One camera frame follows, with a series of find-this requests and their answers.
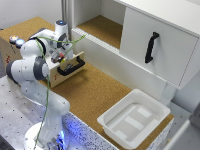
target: gray floor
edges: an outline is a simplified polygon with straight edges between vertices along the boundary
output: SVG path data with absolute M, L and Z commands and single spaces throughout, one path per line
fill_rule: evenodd
M 3 61 L 2 61 L 2 57 L 1 57 L 1 53 L 0 53 L 0 78 L 5 75 L 6 75 L 6 73 L 5 73 L 5 69 L 3 66 Z

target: black handle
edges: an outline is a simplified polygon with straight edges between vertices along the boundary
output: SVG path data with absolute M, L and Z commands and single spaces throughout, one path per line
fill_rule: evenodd
M 147 48 L 147 53 L 145 56 L 145 63 L 148 64 L 150 61 L 153 60 L 153 57 L 151 57 L 153 45 L 154 45 L 154 40 L 159 37 L 159 34 L 156 32 L 153 32 L 153 36 L 149 40 L 148 48 Z
M 76 66 L 72 67 L 72 68 L 69 68 L 67 70 L 62 70 L 60 67 L 57 68 L 57 71 L 63 75 L 63 76 L 67 76 L 69 74 L 71 74 L 72 72 L 76 71 L 77 69 L 83 67 L 85 65 L 85 62 L 80 59 L 80 57 L 78 56 L 77 57 L 77 61 L 79 62 L 79 64 L 77 64 Z

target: cork countertop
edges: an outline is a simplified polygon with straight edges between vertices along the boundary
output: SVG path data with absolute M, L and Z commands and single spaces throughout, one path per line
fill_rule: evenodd
M 0 31 L 0 37 L 7 42 L 9 42 L 11 35 L 18 35 L 20 38 L 27 40 L 40 28 L 54 30 L 52 24 L 36 17 Z M 51 90 L 65 97 L 70 102 L 70 111 L 72 113 L 119 149 L 123 149 L 104 133 L 102 126 L 97 123 L 97 118 L 127 95 L 131 89 L 101 72 L 91 64 L 86 63 L 82 71 Z M 145 150 L 172 119 L 173 115 L 170 114 L 137 150 Z

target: cabinet top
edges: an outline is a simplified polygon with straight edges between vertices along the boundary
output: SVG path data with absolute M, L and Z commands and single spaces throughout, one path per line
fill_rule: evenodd
M 200 2 L 197 5 L 197 1 L 194 3 L 195 0 L 115 1 L 200 37 Z

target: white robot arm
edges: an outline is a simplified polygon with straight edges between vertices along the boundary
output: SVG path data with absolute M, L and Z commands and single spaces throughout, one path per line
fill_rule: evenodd
M 51 39 L 56 40 L 66 40 L 59 39 L 62 37 L 63 32 L 66 33 L 66 28 L 61 26 L 61 28 L 56 28 L 56 32 L 50 32 L 49 30 L 43 30 L 31 38 L 38 36 L 45 36 Z M 21 60 L 15 60 L 10 62 L 6 67 L 6 73 L 10 79 L 15 83 L 18 83 L 21 86 L 21 91 L 24 96 L 29 100 L 38 103 L 40 105 L 46 106 L 47 99 L 47 88 L 37 82 L 37 80 L 45 79 L 49 74 L 48 65 L 43 58 L 43 53 L 47 54 L 50 51 L 50 47 L 60 47 L 53 44 L 48 39 L 40 39 L 40 44 L 43 47 L 43 52 L 41 52 L 38 43 L 36 40 L 29 40 L 26 42 L 20 49 L 20 53 L 23 57 Z M 69 102 L 59 96 L 58 94 L 50 91 L 49 92 L 49 101 L 48 101 L 48 110 L 46 114 L 45 121 L 42 125 L 42 129 L 38 138 L 38 144 L 34 148 L 33 143 L 35 143 L 38 131 L 35 133 L 34 139 L 30 141 L 30 145 L 25 145 L 26 150 L 46 150 L 51 149 L 49 143 L 57 139 L 58 135 L 63 131 L 62 126 L 62 115 L 67 114 L 70 108 Z M 63 146 L 60 146 L 59 149 L 66 149 L 66 145 L 63 142 Z

